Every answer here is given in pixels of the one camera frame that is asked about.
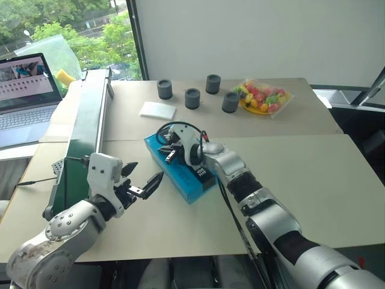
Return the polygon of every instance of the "plastic bag of candy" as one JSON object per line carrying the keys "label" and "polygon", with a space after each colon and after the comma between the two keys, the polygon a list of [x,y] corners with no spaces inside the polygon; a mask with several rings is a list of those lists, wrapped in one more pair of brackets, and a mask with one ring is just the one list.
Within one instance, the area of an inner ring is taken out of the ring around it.
{"label": "plastic bag of candy", "polygon": [[280,87],[248,79],[233,88],[241,100],[239,103],[246,110],[276,117],[293,100],[294,95]]}

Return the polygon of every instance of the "laptop screen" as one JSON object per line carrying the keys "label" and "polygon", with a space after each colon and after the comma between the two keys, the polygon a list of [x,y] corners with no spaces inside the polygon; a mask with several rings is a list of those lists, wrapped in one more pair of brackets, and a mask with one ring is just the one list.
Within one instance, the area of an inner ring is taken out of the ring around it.
{"label": "laptop screen", "polygon": [[43,54],[0,61],[0,112],[60,100]]}

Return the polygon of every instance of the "black cable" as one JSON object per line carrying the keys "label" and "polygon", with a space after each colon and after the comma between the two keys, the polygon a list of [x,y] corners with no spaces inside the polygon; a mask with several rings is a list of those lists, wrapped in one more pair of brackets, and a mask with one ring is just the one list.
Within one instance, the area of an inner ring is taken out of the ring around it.
{"label": "black cable", "polygon": [[67,158],[68,160],[73,160],[73,161],[81,161],[82,159],[81,158],[74,158],[74,157],[65,157]]}
{"label": "black cable", "polygon": [[17,185],[33,185],[36,182],[44,182],[44,181],[49,181],[50,179],[56,179],[56,178],[57,178],[57,176],[54,178],[49,178],[49,179],[39,179],[38,181],[21,182],[21,183],[18,183]]}
{"label": "black cable", "polygon": [[[158,129],[156,134],[155,134],[156,141],[159,144],[161,144],[163,146],[168,145],[168,143],[164,143],[164,142],[160,141],[159,134],[160,134],[160,132],[162,130],[164,130],[166,127],[171,126],[171,125],[185,125],[185,126],[192,127],[196,131],[199,132],[199,145],[200,145],[200,161],[199,161],[199,163],[201,163],[202,162],[202,158],[203,158],[203,145],[202,145],[203,144],[203,139],[205,139],[206,142],[209,142],[209,137],[208,137],[206,131],[201,131],[196,126],[194,126],[194,125],[192,125],[192,124],[190,124],[188,122],[168,122],[168,123],[162,125]],[[227,205],[227,207],[228,207],[228,209],[229,209],[229,211],[230,211],[230,213],[231,213],[231,215],[233,217],[234,223],[235,223],[235,225],[236,225],[236,227],[238,229],[239,234],[241,235],[242,241],[243,241],[243,243],[244,243],[244,245],[246,247],[246,251],[247,251],[247,253],[248,253],[249,257],[250,257],[250,260],[251,260],[251,262],[253,263],[253,265],[255,266],[255,268],[256,268],[256,270],[258,272],[258,274],[259,274],[259,276],[261,278],[261,281],[263,283],[263,286],[265,288],[269,288],[270,287],[269,286],[269,282],[267,281],[267,279],[266,279],[266,277],[265,277],[265,275],[263,273],[263,270],[262,270],[260,264],[258,263],[258,261],[256,259],[256,254],[255,254],[253,248],[251,247],[251,244],[248,241],[247,236],[246,236],[246,234],[245,234],[241,224],[239,223],[238,219],[236,218],[236,216],[234,214],[234,211],[233,211],[233,209],[231,207],[229,198],[227,197],[227,194],[226,194],[226,189],[224,188],[224,185],[222,184],[221,180],[218,177],[217,177],[217,179],[218,179],[218,185],[219,185],[219,188],[220,188],[223,200],[226,203],[226,205]]]}
{"label": "black cable", "polygon": [[259,276],[260,276],[260,279],[263,283],[263,286],[265,288],[269,288],[269,282],[267,281],[264,273],[263,273],[263,269],[261,268],[260,264],[258,263],[257,259],[256,259],[256,254],[250,244],[250,242],[248,241],[247,239],[247,236],[241,226],[241,224],[239,223],[237,217],[235,216],[235,213],[231,207],[231,204],[230,204],[230,201],[229,201],[229,198],[227,197],[227,194],[226,194],[226,189],[224,188],[224,185],[222,184],[221,180],[217,177],[218,179],[218,185],[219,185],[219,189],[221,191],[221,194],[222,194],[222,197],[223,197],[223,200],[224,202],[226,203],[232,217],[233,217],[233,220],[234,220],[234,223],[238,229],[238,232],[239,234],[241,235],[241,238],[242,238],[242,241],[243,241],[243,244],[245,245],[246,247],[246,251],[247,251],[247,254],[250,258],[250,261],[253,263],[253,265],[255,266]]}
{"label": "black cable", "polygon": [[155,134],[155,139],[156,139],[156,141],[157,141],[159,144],[161,144],[161,145],[163,145],[163,146],[168,145],[168,143],[164,143],[164,142],[162,142],[162,141],[160,140],[159,134],[160,134],[160,132],[161,132],[163,129],[165,129],[165,128],[168,127],[168,126],[172,126],[172,125],[185,125],[185,126],[189,126],[189,127],[191,127],[191,128],[194,128],[197,132],[199,132],[199,146],[200,146],[200,159],[199,159],[199,163],[201,163],[201,162],[202,162],[202,158],[203,158],[203,146],[202,146],[202,144],[203,144],[203,138],[205,139],[206,142],[209,142],[209,138],[208,138],[208,136],[207,136],[206,131],[201,131],[201,130],[198,129],[195,125],[192,125],[192,124],[190,124],[190,123],[188,123],[188,122],[168,122],[168,123],[165,123],[164,125],[162,125],[162,126],[158,129],[158,131],[156,132],[156,134]]}
{"label": "black cable", "polygon": [[268,277],[270,284],[273,289],[285,289],[282,281],[281,274],[279,273],[278,265],[273,256],[268,254],[262,255],[263,262],[265,263],[266,270],[268,272]]}

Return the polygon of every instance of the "metal frame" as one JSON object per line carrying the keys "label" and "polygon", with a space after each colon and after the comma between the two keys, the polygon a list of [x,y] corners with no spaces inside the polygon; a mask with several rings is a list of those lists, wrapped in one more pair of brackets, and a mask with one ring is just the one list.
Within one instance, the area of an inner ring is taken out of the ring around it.
{"label": "metal frame", "polygon": [[371,110],[371,108],[374,109],[385,109],[385,105],[379,105],[379,104],[367,104],[366,101],[373,97],[381,88],[384,86],[385,82],[385,67],[380,72],[379,76],[374,81],[372,87],[357,87],[357,86],[345,86],[345,85],[323,85],[323,84],[311,84],[312,89],[324,89],[324,90],[351,90],[351,91],[357,91],[361,92],[355,99],[353,99],[349,104],[342,104],[337,105],[337,107],[344,107],[344,108],[356,108],[359,109],[360,107],[366,107],[370,109],[363,109],[363,110]]}
{"label": "metal frame", "polygon": [[129,15],[130,23],[132,27],[132,34],[134,36],[135,46],[137,49],[140,70],[142,72],[142,79],[150,80],[149,71],[147,69],[146,56],[144,54],[142,34],[140,31],[137,3],[136,3],[136,0],[126,0],[126,2],[127,2],[128,15]]}

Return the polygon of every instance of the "white tabletop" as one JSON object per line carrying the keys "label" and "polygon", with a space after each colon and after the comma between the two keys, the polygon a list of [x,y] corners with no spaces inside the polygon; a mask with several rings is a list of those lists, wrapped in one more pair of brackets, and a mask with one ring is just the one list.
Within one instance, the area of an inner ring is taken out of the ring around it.
{"label": "white tabletop", "polygon": [[[331,247],[385,242],[384,186],[347,135],[217,139],[236,150],[297,217],[303,234]],[[43,143],[23,181],[49,178],[65,143]],[[108,141],[105,152],[138,161],[132,182],[160,171],[143,141]],[[0,263],[45,226],[41,213],[53,182],[17,189],[0,223]],[[244,218],[235,209],[241,223]],[[79,261],[245,253],[217,187],[188,205],[165,176],[148,200],[138,200]]]}
{"label": "white tabletop", "polygon": [[[172,81],[173,97],[158,97],[156,81],[114,81],[115,97],[107,111],[105,140],[142,140],[153,134],[166,121],[139,116],[146,101],[160,102],[176,107],[174,120],[190,122],[205,129],[212,137],[255,137],[268,135],[341,134],[328,109],[314,94],[304,78],[262,79],[263,82],[295,95],[294,100],[274,119],[259,116],[239,106],[235,113],[222,111],[223,96],[240,80],[222,80],[220,92],[209,95],[204,81]],[[40,140],[65,141],[72,132],[80,98],[81,82],[73,82],[66,98],[51,118],[51,126]],[[184,105],[184,91],[200,90],[201,104],[196,110]]]}

